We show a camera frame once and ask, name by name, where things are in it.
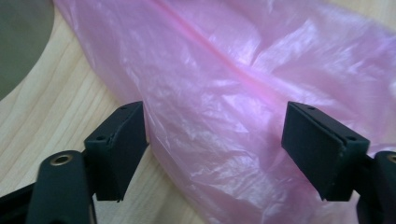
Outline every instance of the wooden table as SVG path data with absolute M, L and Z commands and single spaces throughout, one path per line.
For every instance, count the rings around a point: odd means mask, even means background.
M 332 0 L 396 30 L 394 0 Z M 83 140 L 120 104 L 88 65 L 59 11 L 27 78 L 0 102 L 0 196 L 35 181 L 49 155 Z M 96 203 L 99 223 L 203 223 L 150 149 L 122 203 Z

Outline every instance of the pink plastic bag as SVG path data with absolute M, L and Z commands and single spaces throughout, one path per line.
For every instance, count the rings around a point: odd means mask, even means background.
M 396 38 L 314 0 L 55 0 L 152 149 L 210 223 L 357 223 L 280 146 L 288 100 L 396 142 Z

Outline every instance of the translucent pink plastic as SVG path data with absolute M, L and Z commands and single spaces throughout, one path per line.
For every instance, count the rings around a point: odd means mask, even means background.
M 395 147 L 396 38 L 314 0 L 56 0 L 98 76 L 209 223 L 357 223 L 280 146 L 287 101 Z

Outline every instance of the tabletop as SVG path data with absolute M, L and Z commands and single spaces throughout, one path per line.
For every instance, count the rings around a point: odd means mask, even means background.
M 331 0 L 396 31 L 394 0 Z M 53 153 L 84 139 L 120 103 L 91 70 L 55 8 L 48 45 L 22 83 L 0 101 L 0 196 L 35 181 Z M 148 147 L 122 203 L 95 202 L 99 223 L 203 223 Z

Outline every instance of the plastic bag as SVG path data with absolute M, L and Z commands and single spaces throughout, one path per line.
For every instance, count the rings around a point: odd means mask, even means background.
M 394 147 L 394 35 L 310 0 L 55 3 L 120 101 L 144 100 L 154 154 L 206 221 L 357 222 L 281 148 L 286 104 Z

